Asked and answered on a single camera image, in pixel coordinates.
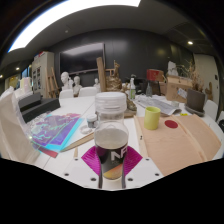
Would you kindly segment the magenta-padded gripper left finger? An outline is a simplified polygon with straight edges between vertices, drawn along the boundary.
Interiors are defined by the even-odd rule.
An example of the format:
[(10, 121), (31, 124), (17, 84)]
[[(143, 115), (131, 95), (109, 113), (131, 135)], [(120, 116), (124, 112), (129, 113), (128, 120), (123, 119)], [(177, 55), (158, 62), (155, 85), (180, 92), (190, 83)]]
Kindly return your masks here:
[(79, 158), (74, 158), (63, 172), (63, 177), (84, 188), (102, 187), (101, 164), (95, 147)]

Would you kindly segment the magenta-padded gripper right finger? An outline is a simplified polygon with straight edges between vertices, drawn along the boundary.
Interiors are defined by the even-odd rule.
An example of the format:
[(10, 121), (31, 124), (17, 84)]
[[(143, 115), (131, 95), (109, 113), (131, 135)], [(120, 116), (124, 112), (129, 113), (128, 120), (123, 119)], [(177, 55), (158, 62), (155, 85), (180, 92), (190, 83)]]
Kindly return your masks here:
[(128, 146), (123, 161), (122, 188), (140, 188), (163, 177), (163, 174), (149, 157), (143, 158)]

